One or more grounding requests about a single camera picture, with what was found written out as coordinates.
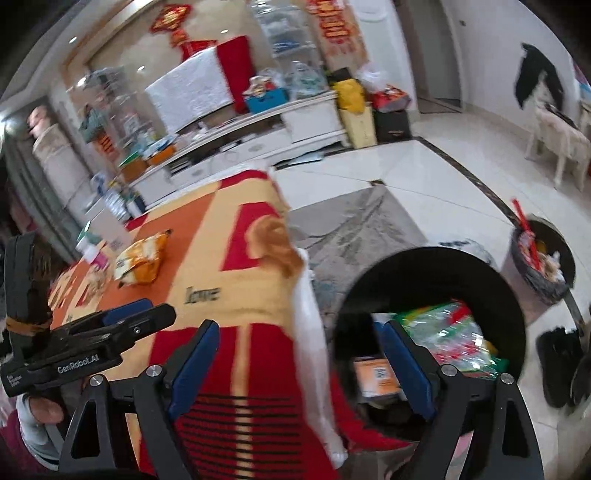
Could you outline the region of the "person's left hand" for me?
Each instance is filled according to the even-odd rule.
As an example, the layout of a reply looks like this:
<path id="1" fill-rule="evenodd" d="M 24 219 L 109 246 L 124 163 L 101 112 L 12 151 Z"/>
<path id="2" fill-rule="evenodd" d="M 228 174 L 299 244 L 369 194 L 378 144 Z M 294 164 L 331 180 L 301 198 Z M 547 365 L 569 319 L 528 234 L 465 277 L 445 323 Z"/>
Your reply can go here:
<path id="1" fill-rule="evenodd" d="M 52 400 L 30 396 L 29 408 L 37 422 L 47 425 L 57 425 L 64 419 L 62 408 Z"/>

